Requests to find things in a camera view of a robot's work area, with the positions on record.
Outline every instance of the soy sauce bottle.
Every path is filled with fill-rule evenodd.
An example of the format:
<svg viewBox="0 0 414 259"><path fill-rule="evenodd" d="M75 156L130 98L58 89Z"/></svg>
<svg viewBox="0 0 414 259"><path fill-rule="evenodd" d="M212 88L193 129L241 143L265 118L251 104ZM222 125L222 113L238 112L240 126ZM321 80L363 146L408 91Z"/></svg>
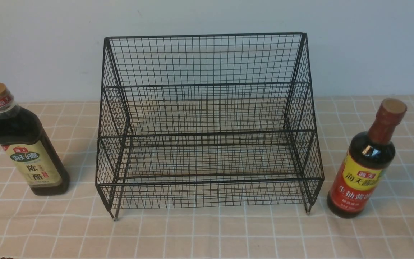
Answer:
<svg viewBox="0 0 414 259"><path fill-rule="evenodd" d="M391 137L406 111L407 105L402 101L384 99L370 129L352 139L327 196L328 208L335 215L353 218L363 211L394 159L396 149Z"/></svg>
<svg viewBox="0 0 414 259"><path fill-rule="evenodd" d="M69 174L41 121L17 105L3 83L0 83L0 145L35 195L59 195L68 190Z"/></svg>

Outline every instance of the wall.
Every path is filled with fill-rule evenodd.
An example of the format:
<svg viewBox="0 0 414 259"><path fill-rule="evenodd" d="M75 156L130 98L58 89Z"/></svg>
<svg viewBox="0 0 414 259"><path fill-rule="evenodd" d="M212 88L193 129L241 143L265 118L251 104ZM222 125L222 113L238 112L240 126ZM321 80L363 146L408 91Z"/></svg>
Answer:
<svg viewBox="0 0 414 259"><path fill-rule="evenodd" d="M303 31L315 95L414 93L411 0L0 0L0 82L98 100L105 36Z"/></svg>

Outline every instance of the brand logo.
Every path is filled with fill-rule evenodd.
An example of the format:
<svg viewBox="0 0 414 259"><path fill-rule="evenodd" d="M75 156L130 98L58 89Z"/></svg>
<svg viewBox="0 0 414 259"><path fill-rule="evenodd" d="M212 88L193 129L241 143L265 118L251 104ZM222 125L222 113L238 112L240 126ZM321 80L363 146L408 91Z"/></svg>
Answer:
<svg viewBox="0 0 414 259"><path fill-rule="evenodd" d="M26 152L26 153L15 153L10 156L10 159L16 162L28 162L39 158L39 153Z"/></svg>
<svg viewBox="0 0 414 259"><path fill-rule="evenodd" d="M12 98L10 97L10 95L6 95L0 98L0 108L7 105L8 103L10 103L10 101L12 101Z"/></svg>
<svg viewBox="0 0 414 259"><path fill-rule="evenodd" d="M28 153L28 149L26 147L16 146L12 149L15 153Z"/></svg>
<svg viewBox="0 0 414 259"><path fill-rule="evenodd" d="M358 171L357 175L366 179L375 179L376 174L372 174L368 171Z"/></svg>

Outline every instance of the glass bottle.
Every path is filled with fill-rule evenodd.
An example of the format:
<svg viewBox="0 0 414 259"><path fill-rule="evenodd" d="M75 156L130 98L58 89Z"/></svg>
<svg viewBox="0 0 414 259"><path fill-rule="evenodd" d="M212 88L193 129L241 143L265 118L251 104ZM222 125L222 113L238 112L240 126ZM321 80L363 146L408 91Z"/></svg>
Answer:
<svg viewBox="0 0 414 259"><path fill-rule="evenodd" d="M352 138L346 157L327 195L328 208L342 218L358 216L394 159L394 129L404 118L407 105L386 98L368 131Z"/></svg>

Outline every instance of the metal wire shelf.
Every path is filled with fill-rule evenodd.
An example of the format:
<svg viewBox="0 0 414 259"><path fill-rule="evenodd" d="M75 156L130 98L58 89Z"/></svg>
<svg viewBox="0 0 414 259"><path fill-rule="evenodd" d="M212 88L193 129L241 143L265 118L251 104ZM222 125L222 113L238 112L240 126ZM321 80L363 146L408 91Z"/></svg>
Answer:
<svg viewBox="0 0 414 259"><path fill-rule="evenodd" d="M122 208L315 204L304 33L105 38L98 193Z"/></svg>

